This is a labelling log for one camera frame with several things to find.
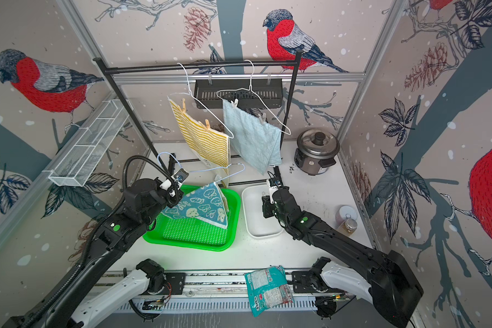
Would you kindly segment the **teal patterned towel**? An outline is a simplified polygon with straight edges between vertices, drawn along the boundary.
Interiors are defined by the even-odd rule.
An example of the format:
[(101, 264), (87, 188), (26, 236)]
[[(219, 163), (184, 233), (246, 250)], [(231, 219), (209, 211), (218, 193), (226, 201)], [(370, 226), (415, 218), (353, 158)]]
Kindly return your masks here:
[(183, 199), (162, 214), (170, 219), (197, 219), (216, 226), (228, 228), (228, 202), (217, 183), (199, 187), (184, 194)]

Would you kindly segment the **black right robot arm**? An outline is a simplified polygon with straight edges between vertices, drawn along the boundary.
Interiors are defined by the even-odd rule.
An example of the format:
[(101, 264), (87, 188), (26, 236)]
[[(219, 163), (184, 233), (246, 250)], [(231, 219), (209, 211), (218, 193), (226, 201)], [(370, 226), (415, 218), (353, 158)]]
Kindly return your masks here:
[(385, 254), (336, 231), (320, 217), (301, 210), (288, 187), (272, 187), (261, 200), (264, 218), (276, 218), (293, 239), (330, 254), (292, 277), (295, 291), (345, 291), (373, 304), (393, 326), (409, 324), (424, 291), (401, 254)]

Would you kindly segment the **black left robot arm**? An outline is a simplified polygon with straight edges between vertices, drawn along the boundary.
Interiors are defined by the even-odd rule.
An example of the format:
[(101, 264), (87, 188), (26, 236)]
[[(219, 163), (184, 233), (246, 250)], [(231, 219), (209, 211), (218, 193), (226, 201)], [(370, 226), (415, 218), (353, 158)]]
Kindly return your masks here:
[[(165, 180), (143, 178), (127, 183), (127, 169), (133, 161), (153, 166)], [(123, 167), (121, 200), (93, 229), (78, 262), (51, 292), (23, 316), (10, 317), (4, 327), (95, 327), (124, 303), (165, 285), (164, 269), (153, 260), (145, 260), (130, 276), (108, 291), (86, 301), (95, 284), (135, 242), (154, 228), (156, 219), (182, 199), (182, 184), (189, 174), (183, 168), (167, 171), (164, 162), (135, 155)]]

